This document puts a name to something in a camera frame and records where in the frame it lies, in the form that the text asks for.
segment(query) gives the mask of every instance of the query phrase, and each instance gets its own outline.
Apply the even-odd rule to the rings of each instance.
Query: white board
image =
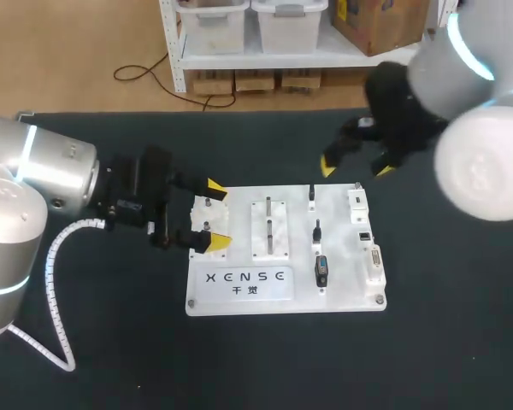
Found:
[[[211,231],[233,240],[226,251],[190,252],[187,314],[386,308],[386,275],[380,247],[374,243],[364,189],[353,184],[316,185],[312,203],[309,190],[309,185],[228,188],[225,201],[211,201],[210,207],[205,198],[196,197],[192,229],[201,231],[207,221]],[[317,219],[321,243],[314,244]],[[265,251],[268,220],[273,221],[274,233],[270,254]],[[319,288],[315,279],[315,258],[321,253],[328,262],[326,288]]]

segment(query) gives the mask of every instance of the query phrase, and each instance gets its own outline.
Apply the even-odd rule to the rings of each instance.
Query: black mat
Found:
[[[102,158],[171,149],[222,184],[323,183],[321,149],[357,111],[42,114],[39,126]],[[386,263],[384,313],[189,318],[186,252],[143,232],[82,231],[59,255],[56,289],[78,361],[51,365],[0,337],[0,409],[513,409],[513,222],[458,212],[432,153],[372,180],[366,149],[328,181],[362,181]],[[188,223],[191,198],[174,214]],[[15,323],[59,353],[44,294],[52,218]]]

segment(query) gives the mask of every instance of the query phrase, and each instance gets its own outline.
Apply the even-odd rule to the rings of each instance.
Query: black cable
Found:
[[[211,98],[217,97],[217,96],[209,96],[205,102],[200,102],[200,101],[196,101],[196,100],[191,100],[189,98],[184,98],[184,97],[181,97],[181,96],[177,96],[175,93],[173,93],[172,91],[170,91],[167,88],[165,88],[165,85],[162,84],[162,82],[159,80],[159,78],[156,76],[156,74],[152,70],[154,68],[156,68],[157,66],[159,66],[160,64],[162,64],[163,62],[165,62],[167,60],[168,56],[169,56],[169,53],[166,53],[165,56],[160,58],[150,68],[147,68],[145,66],[140,66],[139,64],[128,64],[126,66],[119,67],[119,68],[117,68],[114,71],[114,79],[117,80],[117,81],[135,81],[137,79],[143,78],[146,74],[151,74],[152,77],[154,77],[154,80],[158,83],[158,85],[160,87],[162,87],[162,90],[167,92],[170,96],[175,97],[175,98],[179,98],[182,101],[186,101],[186,102],[189,102],[189,103],[192,103],[192,104],[197,104],[197,105],[203,107],[202,111],[205,111],[205,109],[207,109],[209,107],[211,107],[211,108],[228,108],[228,107],[232,107],[236,103],[236,96],[235,96],[235,94],[233,92],[232,92],[232,101],[229,104],[225,104],[225,105],[212,105],[212,104],[209,104],[209,101],[211,101]],[[133,77],[126,77],[126,78],[118,77],[118,73],[119,72],[121,72],[122,70],[128,69],[128,68],[140,68],[141,70],[144,70],[144,71],[141,74],[135,75]]]

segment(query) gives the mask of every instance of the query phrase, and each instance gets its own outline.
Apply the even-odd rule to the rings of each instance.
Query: metal shelf frame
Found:
[[[190,52],[189,43],[186,42],[184,28],[181,28],[180,33],[177,29],[176,0],[159,2],[176,92],[186,92],[185,70],[373,67],[385,60],[407,64],[419,48],[419,44],[413,44],[379,56],[367,57],[337,32],[324,16],[318,48],[314,54],[266,55],[263,54],[260,45],[256,15],[248,12],[243,55],[195,56]],[[444,26],[448,16],[456,10],[457,3],[458,0],[432,0],[428,21],[432,21],[434,26]]]

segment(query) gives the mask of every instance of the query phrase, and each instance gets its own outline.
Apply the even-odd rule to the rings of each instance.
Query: white cable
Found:
[[[52,354],[47,348],[42,346],[41,343],[37,342],[33,337],[27,335],[17,326],[9,325],[8,327],[9,331],[11,331],[13,334],[15,334],[16,336],[20,337],[25,342],[30,344],[38,352],[43,354],[47,359],[55,363],[57,366],[59,366],[66,372],[72,372],[76,368],[76,362],[74,361],[74,355],[72,353],[72,350],[70,349],[70,343],[68,343],[67,334],[65,333],[65,330],[62,327],[61,316],[59,315],[59,307],[57,306],[55,286],[53,284],[55,258],[62,243],[68,236],[70,236],[71,233],[83,228],[104,229],[104,226],[104,220],[79,220],[77,222],[74,222],[73,224],[70,224],[65,229],[63,229],[61,233],[59,233],[59,235],[57,235],[57,237],[50,246],[50,250],[48,251],[48,256],[45,261],[45,294],[48,297],[48,305],[50,307],[51,319],[53,320],[53,325],[55,326],[57,337],[59,338],[59,343],[61,344],[62,352],[64,353],[67,362],[62,361],[57,356]]]

